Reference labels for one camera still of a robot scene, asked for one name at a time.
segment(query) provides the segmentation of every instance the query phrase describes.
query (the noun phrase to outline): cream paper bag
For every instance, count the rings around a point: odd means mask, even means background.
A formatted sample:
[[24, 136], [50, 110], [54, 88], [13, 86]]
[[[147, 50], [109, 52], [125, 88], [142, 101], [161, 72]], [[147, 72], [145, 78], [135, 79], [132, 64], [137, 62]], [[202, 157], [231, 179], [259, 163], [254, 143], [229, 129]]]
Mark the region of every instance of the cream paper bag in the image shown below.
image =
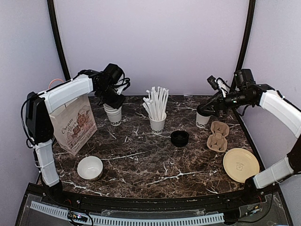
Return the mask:
[[59, 145], [73, 155], [76, 155], [97, 131], [87, 95], [59, 107], [49, 116]]

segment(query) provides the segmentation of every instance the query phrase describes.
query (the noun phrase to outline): brown marble tabletop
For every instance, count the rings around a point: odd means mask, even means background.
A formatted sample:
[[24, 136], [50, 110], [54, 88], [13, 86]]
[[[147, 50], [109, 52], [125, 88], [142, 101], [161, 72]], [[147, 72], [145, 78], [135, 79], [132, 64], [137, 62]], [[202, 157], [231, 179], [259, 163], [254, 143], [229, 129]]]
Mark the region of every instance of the brown marble tabletop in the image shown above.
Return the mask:
[[[142, 107], [143, 97], [127, 97], [122, 106], [122, 124], [111, 126], [96, 97], [90, 97], [98, 131], [76, 156], [53, 146], [55, 164], [65, 191], [123, 198], [180, 198], [220, 194], [243, 188], [232, 180], [222, 164], [225, 153], [206, 146], [211, 122], [219, 120], [230, 127], [228, 150], [251, 147], [232, 111], [219, 119], [211, 117], [205, 129], [195, 125], [196, 108], [208, 97], [171, 96], [161, 135], [151, 133], [150, 122]], [[189, 133], [185, 147], [175, 147], [170, 134]], [[77, 165], [87, 156], [103, 161], [98, 181], [86, 181], [77, 174]]]

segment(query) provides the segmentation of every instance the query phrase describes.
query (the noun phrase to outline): printed illustration on bag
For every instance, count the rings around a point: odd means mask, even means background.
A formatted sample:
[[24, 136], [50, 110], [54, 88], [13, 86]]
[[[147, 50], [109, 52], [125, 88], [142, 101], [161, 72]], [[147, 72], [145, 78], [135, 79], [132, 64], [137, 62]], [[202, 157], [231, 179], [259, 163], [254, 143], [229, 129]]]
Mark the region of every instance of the printed illustration on bag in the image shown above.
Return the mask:
[[72, 119], [72, 121], [74, 121], [73, 129], [67, 132], [67, 142], [71, 148], [73, 148], [84, 135], [87, 135], [87, 132], [93, 127], [94, 123], [91, 108], [86, 105], [83, 106], [83, 108], [79, 110], [76, 120]]

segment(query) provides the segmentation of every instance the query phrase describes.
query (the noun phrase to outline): black pole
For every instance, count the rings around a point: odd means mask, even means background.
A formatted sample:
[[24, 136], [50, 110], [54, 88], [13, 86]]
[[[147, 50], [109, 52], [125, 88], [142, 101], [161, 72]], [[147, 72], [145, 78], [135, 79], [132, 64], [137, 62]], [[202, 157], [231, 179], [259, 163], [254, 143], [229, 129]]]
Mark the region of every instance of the black pole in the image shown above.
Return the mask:
[[[242, 67], [243, 67], [243, 63], [244, 63], [245, 56], [246, 56], [246, 49], [248, 47], [251, 28], [252, 28], [253, 16], [254, 16], [254, 11], [255, 11], [255, 3], [256, 3], [256, 0], [249, 1], [249, 9], [248, 9], [248, 15], [246, 18], [245, 33], [244, 33], [243, 41], [241, 43], [241, 49], [240, 49], [238, 62], [237, 62], [235, 71], [238, 71], [238, 70], [242, 69]], [[231, 89], [235, 89], [235, 88], [236, 88], [236, 83], [235, 83], [235, 79], [233, 77]]]
[[63, 70], [64, 76], [65, 76], [65, 79], [67, 81], [67, 80], [70, 80], [71, 77], [70, 77], [70, 73], [68, 70], [65, 54], [63, 51], [60, 33], [58, 30], [58, 26], [57, 26], [57, 20], [56, 20], [56, 15], [55, 15], [55, 5], [54, 5], [53, 0], [47, 0], [47, 4], [48, 4], [48, 11], [49, 11], [52, 32], [53, 32], [53, 36], [55, 38], [56, 50], [58, 53], [58, 57], [60, 58], [60, 62], [61, 62], [61, 66], [62, 66], [62, 70]]

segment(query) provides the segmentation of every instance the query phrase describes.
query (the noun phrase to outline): beige plate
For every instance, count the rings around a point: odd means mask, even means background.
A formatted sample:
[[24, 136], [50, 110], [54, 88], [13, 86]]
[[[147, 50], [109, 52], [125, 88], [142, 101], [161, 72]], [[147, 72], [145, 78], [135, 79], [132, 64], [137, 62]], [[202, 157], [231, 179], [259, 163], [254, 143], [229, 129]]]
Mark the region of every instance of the beige plate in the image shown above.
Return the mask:
[[229, 177], [239, 183], [244, 183], [246, 179], [259, 173], [256, 157], [242, 148], [229, 150], [224, 156], [223, 165]]

